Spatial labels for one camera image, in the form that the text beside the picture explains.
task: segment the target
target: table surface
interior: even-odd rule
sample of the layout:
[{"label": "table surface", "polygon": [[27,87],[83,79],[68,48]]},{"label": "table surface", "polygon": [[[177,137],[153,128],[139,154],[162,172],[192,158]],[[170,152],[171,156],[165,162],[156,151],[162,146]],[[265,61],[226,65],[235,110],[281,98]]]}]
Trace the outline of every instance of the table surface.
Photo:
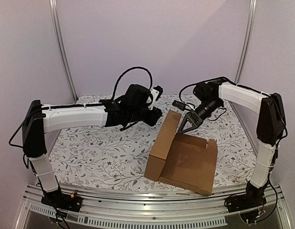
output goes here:
[{"label": "table surface", "polygon": [[[82,96],[77,103],[96,103],[110,95]],[[199,104],[193,95],[184,100]],[[50,153],[53,170],[61,183],[83,187],[136,191],[180,190],[181,188],[151,181],[144,171],[149,152],[169,110],[180,112],[171,104],[177,95],[162,95],[156,107],[163,116],[154,127],[140,122],[126,131],[120,126],[84,126],[63,129]],[[256,156],[231,105],[217,121],[205,120],[203,125],[187,134],[215,139],[218,145],[213,187],[246,183],[254,169]],[[223,110],[216,110],[215,119]]]}]

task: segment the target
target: brown cardboard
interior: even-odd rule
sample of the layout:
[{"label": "brown cardboard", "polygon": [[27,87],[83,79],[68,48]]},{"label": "brown cardboard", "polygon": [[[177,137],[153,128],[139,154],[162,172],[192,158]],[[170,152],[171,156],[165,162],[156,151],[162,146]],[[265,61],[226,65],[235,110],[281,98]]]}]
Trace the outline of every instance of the brown cardboard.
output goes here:
[{"label": "brown cardboard", "polygon": [[175,134],[181,114],[169,111],[150,152],[145,177],[211,195],[217,145],[214,140]]}]

